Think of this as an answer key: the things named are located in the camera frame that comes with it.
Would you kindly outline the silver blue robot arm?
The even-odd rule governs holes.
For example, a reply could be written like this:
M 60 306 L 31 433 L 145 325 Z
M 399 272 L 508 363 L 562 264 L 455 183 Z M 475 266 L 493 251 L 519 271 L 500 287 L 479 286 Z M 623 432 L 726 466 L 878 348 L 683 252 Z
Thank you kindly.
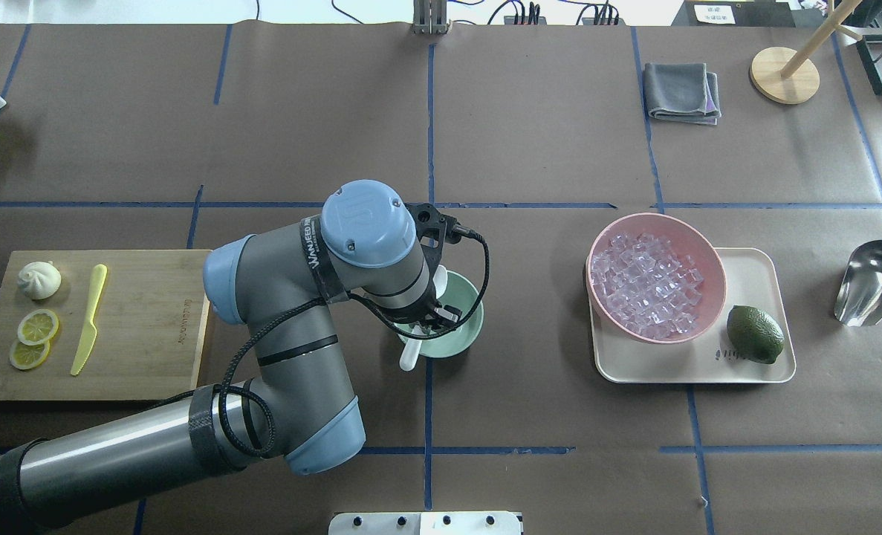
M 387 328 L 430 337 L 475 313 L 441 301 L 445 244 L 484 237 L 379 181 L 339 187 L 319 214 L 250 234 L 206 258 L 214 311 L 247 342 L 220 382 L 151 409 L 0 454 L 0 534 L 40 534 L 155 494 L 282 457 L 315 474 L 365 444 L 358 396 L 329 307 L 359 302 Z

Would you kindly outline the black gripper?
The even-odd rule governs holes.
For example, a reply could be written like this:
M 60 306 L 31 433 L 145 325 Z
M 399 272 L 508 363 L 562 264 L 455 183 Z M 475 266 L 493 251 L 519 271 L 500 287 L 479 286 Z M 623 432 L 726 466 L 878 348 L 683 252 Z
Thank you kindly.
M 428 297 L 426 312 L 417 312 L 417 321 L 403 324 L 404 339 L 412 335 L 410 325 L 415 322 L 423 328 L 430 329 L 426 335 L 414 334 L 415 339 L 424 341 L 441 337 L 441 335 L 453 339 L 455 333 L 465 330 L 465 326 L 462 324 L 465 318 L 465 284 L 461 279 L 457 276 L 448 276 L 447 289 L 440 298 L 436 296 L 436 289 L 432 282 L 432 293 Z

